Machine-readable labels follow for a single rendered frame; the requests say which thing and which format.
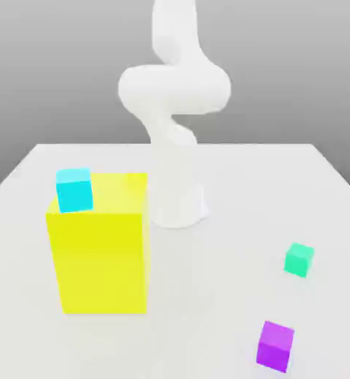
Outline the large yellow box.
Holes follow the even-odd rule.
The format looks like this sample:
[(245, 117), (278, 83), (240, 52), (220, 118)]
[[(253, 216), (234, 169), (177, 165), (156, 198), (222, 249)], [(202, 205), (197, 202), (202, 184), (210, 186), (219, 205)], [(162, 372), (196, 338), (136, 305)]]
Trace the large yellow box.
[(150, 274), (148, 175), (92, 174), (93, 208), (46, 211), (66, 314), (144, 314)]

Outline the small cyan cube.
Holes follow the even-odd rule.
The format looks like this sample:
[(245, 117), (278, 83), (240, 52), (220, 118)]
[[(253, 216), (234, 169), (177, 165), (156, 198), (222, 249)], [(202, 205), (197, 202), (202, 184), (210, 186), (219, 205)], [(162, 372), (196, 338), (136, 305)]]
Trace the small cyan cube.
[(56, 192), (61, 213), (93, 210), (91, 173), (88, 168), (56, 173)]

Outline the small purple cube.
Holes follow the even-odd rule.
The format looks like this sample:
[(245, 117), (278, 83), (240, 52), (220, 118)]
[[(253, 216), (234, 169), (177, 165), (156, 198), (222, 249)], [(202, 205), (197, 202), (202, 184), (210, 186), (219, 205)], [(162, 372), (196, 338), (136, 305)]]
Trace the small purple cube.
[(265, 321), (260, 339), (256, 363), (286, 373), (295, 331), (271, 321)]

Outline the small green cube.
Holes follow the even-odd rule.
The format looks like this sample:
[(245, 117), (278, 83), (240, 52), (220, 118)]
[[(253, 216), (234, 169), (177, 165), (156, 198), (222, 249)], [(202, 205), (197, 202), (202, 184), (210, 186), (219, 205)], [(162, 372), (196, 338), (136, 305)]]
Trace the small green cube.
[(314, 257), (314, 249), (303, 244), (293, 243), (286, 253), (284, 271), (305, 278)]

